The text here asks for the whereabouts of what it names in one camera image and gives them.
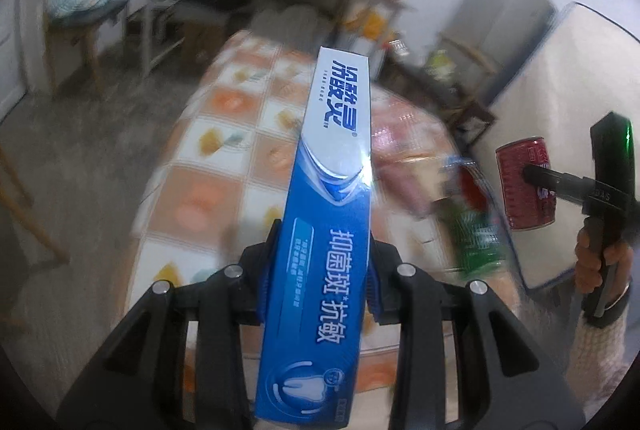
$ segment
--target wooden chair leg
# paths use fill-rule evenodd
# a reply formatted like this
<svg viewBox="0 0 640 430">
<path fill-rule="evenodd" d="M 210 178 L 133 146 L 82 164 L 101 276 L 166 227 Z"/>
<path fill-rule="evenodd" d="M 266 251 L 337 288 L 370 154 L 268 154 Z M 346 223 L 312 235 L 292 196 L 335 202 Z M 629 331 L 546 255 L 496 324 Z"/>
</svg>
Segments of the wooden chair leg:
<svg viewBox="0 0 640 430">
<path fill-rule="evenodd" d="M 11 182 L 18 189 L 20 194 L 24 197 L 24 200 L 26 201 L 26 203 L 29 206 L 32 206 L 33 198 L 31 197 L 31 195 L 28 193 L 28 191 L 20 181 L 20 178 L 18 177 L 18 172 L 15 171 L 14 166 L 9 161 L 9 158 L 6 156 L 6 154 L 2 150 L 1 146 L 0 146 L 0 166 L 2 166 L 4 170 L 7 172 L 7 174 L 9 175 L 9 179 L 11 179 Z"/>
<path fill-rule="evenodd" d="M 52 96 L 58 90 L 56 87 L 56 69 L 53 61 L 53 52 L 51 44 L 51 35 L 49 32 L 44 33 L 44 59 L 47 65 L 47 76 L 49 77 L 49 87 L 51 87 Z"/>
<path fill-rule="evenodd" d="M 37 225 L 31 217 L 24 213 L 21 207 L 18 206 L 18 203 L 9 197 L 2 187 L 0 187 L 0 204 L 4 204 L 4 206 L 13 214 L 15 219 L 20 222 L 25 229 L 30 231 L 40 244 L 51 250 L 62 264 L 69 263 L 69 256 L 66 251 L 63 251 L 55 242 L 53 242 L 53 240 L 49 238 L 49 235 L 47 235 L 47 233 Z"/>
<path fill-rule="evenodd" d="M 98 53 L 95 45 L 95 29 L 89 29 L 84 36 L 82 36 L 82 47 L 86 53 L 87 62 L 91 67 L 92 77 L 94 78 L 95 88 L 102 97 L 103 87 L 102 80 L 100 79 L 100 65 L 98 64 Z"/>
</svg>

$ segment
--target yellow object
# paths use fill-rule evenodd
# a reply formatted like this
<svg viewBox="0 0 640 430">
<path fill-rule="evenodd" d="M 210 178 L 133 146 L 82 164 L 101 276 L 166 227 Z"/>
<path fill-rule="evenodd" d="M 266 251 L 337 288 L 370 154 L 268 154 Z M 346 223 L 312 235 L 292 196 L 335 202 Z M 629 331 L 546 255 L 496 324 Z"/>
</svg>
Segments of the yellow object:
<svg viewBox="0 0 640 430">
<path fill-rule="evenodd" d="M 236 81 L 236 84 L 241 84 L 242 82 L 245 82 L 248 79 L 249 79 L 249 71 L 247 71 L 246 69 L 238 69 L 234 73 L 234 80 Z"/>
<path fill-rule="evenodd" d="M 356 18 L 344 23 L 344 27 L 347 31 L 355 32 L 358 30 L 358 26 L 365 19 L 364 28 L 362 29 L 361 36 L 369 40 L 377 40 L 380 35 L 386 29 L 387 20 L 380 15 L 380 13 L 363 9 L 359 11 Z M 393 32 L 389 32 L 389 36 L 386 38 L 386 42 L 391 42 L 394 39 Z"/>
<path fill-rule="evenodd" d="M 448 82 L 453 77 L 456 64 L 444 49 L 438 49 L 429 54 L 425 68 L 439 82 Z"/>
<path fill-rule="evenodd" d="M 174 285 L 174 287 L 180 287 L 184 285 L 182 278 L 180 277 L 180 272 L 173 262 L 168 263 L 160 271 L 158 271 L 158 273 L 154 277 L 154 282 L 156 282 L 157 280 L 168 280 Z"/>
<path fill-rule="evenodd" d="M 365 307 L 364 317 L 362 319 L 362 334 L 365 336 L 370 334 L 376 327 L 376 321 L 373 319 L 373 315 L 369 312 L 369 308 Z"/>
<path fill-rule="evenodd" d="M 296 64 L 289 64 L 289 67 L 287 67 L 285 74 L 287 75 L 287 77 L 293 78 L 299 72 L 300 70 L 298 69 L 298 66 Z"/>
<path fill-rule="evenodd" d="M 216 153 L 224 145 L 222 133 L 216 128 L 210 128 L 200 136 L 200 154 L 209 156 Z"/>
<path fill-rule="evenodd" d="M 293 130 L 301 126 L 300 118 L 297 118 L 290 110 L 281 110 L 278 113 L 277 118 L 278 123 L 284 130 Z"/>
<path fill-rule="evenodd" d="M 262 218 L 262 224 L 263 224 L 265 233 L 269 232 L 274 220 L 281 219 L 281 218 L 282 218 L 282 208 L 279 206 L 269 206 L 267 211 L 264 214 L 264 217 Z"/>
</svg>

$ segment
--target wooden chair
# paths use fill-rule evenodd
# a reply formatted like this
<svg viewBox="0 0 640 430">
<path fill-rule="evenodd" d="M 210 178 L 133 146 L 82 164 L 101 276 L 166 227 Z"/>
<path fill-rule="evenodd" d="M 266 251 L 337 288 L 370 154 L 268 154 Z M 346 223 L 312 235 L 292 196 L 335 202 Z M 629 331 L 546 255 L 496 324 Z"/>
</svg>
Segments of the wooden chair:
<svg viewBox="0 0 640 430">
<path fill-rule="evenodd" d="M 107 20 L 114 23 L 118 15 L 122 17 L 122 42 L 126 37 L 127 16 L 129 15 L 129 0 L 111 0 L 98 9 L 74 13 L 71 16 L 53 19 L 47 14 L 47 0 L 42 0 L 42 29 L 45 40 L 45 65 L 49 73 L 49 85 L 53 94 L 57 91 L 55 65 L 52 54 L 52 39 L 62 37 L 71 40 L 72 45 L 80 42 L 84 63 L 91 68 L 92 77 L 98 93 L 102 95 L 102 81 L 96 51 L 97 31 Z"/>
<path fill-rule="evenodd" d="M 0 147 L 0 166 L 4 168 L 9 179 L 14 184 L 14 186 L 18 189 L 21 196 L 24 198 L 24 201 L 31 206 L 33 204 L 33 198 L 25 189 L 24 185 L 18 178 L 18 174 L 15 171 L 14 166 L 11 164 L 6 154 Z M 20 207 L 20 204 L 17 203 L 9 194 L 6 192 L 4 186 L 2 186 L 2 181 L 0 181 L 0 204 L 5 206 L 7 210 L 15 217 L 15 219 L 29 232 L 33 234 L 33 236 L 42 244 L 45 248 L 51 250 L 53 254 L 56 256 L 56 259 L 60 262 L 60 264 L 68 264 L 69 256 L 66 251 L 62 250 L 53 240 L 49 238 L 49 235 L 40 227 L 25 211 Z"/>
</svg>

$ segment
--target floor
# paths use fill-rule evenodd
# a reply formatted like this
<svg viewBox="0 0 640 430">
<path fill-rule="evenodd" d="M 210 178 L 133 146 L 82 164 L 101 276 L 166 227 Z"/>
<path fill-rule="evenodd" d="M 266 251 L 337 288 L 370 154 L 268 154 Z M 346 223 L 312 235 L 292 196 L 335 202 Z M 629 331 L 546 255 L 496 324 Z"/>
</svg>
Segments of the floor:
<svg viewBox="0 0 640 430">
<path fill-rule="evenodd" d="M 110 332 L 138 200 L 199 80 L 177 57 L 144 82 L 114 55 L 101 63 L 102 101 L 84 81 L 54 100 L 25 97 L 0 124 L 0 144 L 34 196 L 33 217 L 71 255 L 57 266 L 0 208 L 0 319 L 18 321 L 0 324 L 0 343 L 51 414 Z"/>
</svg>

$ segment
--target blue toothpaste box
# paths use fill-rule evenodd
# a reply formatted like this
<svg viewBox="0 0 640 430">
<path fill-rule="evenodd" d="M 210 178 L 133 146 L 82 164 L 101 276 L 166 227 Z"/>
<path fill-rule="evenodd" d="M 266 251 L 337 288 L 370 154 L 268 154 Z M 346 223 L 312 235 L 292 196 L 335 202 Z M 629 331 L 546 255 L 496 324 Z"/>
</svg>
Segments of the blue toothpaste box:
<svg viewBox="0 0 640 430">
<path fill-rule="evenodd" d="M 367 57 L 321 48 L 271 269 L 255 415 L 349 421 L 369 260 Z"/>
</svg>

